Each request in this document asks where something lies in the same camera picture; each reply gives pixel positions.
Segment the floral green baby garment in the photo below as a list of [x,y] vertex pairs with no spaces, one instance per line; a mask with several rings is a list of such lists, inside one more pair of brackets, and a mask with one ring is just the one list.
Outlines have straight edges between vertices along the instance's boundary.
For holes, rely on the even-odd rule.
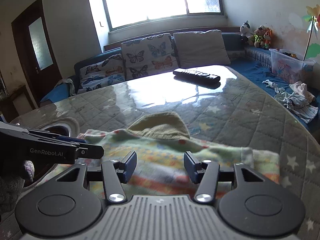
[[184,168],[183,157],[190,151],[200,161],[219,163],[221,168],[244,163],[278,183],[279,155],[267,150],[234,147],[191,137],[185,123],[174,112],[145,115],[128,128],[82,128],[72,133],[90,144],[104,148],[101,159],[79,159],[89,167],[100,166],[111,159],[122,159],[130,151],[137,153],[137,166],[130,181],[123,186],[132,195],[188,194],[193,197],[193,184]]

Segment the pile of small clothes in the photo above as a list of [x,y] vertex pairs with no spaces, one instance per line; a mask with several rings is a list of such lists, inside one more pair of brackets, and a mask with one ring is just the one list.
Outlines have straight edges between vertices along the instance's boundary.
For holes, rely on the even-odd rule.
[[306,124],[310,123],[318,114],[318,107],[312,105],[316,98],[308,91],[306,83],[297,81],[294,84],[289,84],[293,90],[292,93],[286,92],[283,87],[279,87],[270,80],[263,81],[263,84],[272,88],[276,93],[274,98]]

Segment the dark wooden door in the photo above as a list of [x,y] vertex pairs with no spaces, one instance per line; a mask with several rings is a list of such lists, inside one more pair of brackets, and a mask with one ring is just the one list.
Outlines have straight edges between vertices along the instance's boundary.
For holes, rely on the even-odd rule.
[[18,58],[31,94],[40,101],[62,79],[50,43],[42,0],[36,0],[11,23]]

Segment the low butterfly print cushion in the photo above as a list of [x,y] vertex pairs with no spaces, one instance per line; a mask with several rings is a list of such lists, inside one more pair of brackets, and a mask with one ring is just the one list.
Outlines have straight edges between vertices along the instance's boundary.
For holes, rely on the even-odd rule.
[[124,82],[125,68],[122,55],[112,55],[104,61],[80,68],[79,78],[78,94]]

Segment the black remote control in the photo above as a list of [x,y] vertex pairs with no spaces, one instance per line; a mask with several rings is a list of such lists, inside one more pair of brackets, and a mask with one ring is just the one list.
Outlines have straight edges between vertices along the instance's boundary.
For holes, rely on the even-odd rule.
[[220,82],[220,77],[198,70],[177,68],[173,72],[177,79],[190,81],[198,84],[214,85]]

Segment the clear plastic storage box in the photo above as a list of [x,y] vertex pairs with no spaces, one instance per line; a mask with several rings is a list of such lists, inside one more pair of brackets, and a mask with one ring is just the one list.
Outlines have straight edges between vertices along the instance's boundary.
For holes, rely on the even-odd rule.
[[302,60],[303,57],[286,49],[269,49],[271,54],[271,71],[288,84],[311,80],[314,60]]

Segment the blue sofa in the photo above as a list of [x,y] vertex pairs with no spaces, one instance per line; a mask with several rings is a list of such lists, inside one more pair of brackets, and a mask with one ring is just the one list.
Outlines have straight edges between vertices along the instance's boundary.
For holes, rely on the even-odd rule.
[[259,61],[248,57],[238,34],[224,33],[227,53],[235,53],[230,66],[206,66],[219,81],[182,77],[173,38],[132,40],[135,63],[112,49],[81,61],[75,75],[62,80],[45,101],[54,103],[57,116],[74,118],[82,130],[121,128],[143,114],[176,112],[192,134],[225,128],[245,129],[284,124],[287,113],[310,132],[319,129],[319,115],[304,122],[294,109],[297,94]]

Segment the tall butterfly print cushion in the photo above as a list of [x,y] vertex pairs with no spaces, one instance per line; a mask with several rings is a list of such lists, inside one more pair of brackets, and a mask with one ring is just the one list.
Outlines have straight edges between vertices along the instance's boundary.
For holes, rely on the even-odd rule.
[[128,80],[162,74],[178,68],[169,33],[123,42],[121,53]]

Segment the brown plush dog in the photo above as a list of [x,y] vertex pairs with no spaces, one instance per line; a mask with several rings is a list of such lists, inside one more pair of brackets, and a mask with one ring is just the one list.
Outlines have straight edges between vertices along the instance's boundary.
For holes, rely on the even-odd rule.
[[254,46],[255,48],[262,48],[265,44],[264,35],[267,31],[267,28],[264,25],[261,25],[254,31]]

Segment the plain beige cushion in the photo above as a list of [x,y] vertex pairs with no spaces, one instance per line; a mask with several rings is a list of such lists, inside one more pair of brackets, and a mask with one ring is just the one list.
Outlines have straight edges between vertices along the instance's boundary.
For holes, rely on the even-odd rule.
[[183,68],[231,64],[220,30],[174,33],[174,41]]

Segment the orange plush fox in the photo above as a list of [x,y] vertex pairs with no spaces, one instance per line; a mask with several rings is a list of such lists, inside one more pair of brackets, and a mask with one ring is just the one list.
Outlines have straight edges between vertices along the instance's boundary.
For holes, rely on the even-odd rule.
[[269,50],[271,46],[271,40],[272,40],[272,30],[267,28],[264,34],[263,46],[262,46],[264,50]]

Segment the black white plush cow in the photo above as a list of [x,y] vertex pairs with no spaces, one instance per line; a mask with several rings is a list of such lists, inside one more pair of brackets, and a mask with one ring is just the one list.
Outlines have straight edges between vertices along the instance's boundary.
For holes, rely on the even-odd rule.
[[241,41],[243,44],[254,46],[254,34],[251,31],[251,27],[248,21],[245,21],[240,26],[240,34],[241,34]]

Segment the colourful pinwheel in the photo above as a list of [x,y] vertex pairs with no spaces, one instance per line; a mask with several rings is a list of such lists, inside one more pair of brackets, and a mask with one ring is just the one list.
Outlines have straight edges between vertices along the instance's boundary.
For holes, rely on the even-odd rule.
[[306,44],[303,61],[305,61],[308,54],[312,34],[314,33],[317,38],[317,33],[319,31],[319,4],[317,4],[315,7],[306,6],[306,13],[307,14],[303,16],[302,19],[305,22],[308,22],[309,26],[306,31],[308,33],[308,41]]

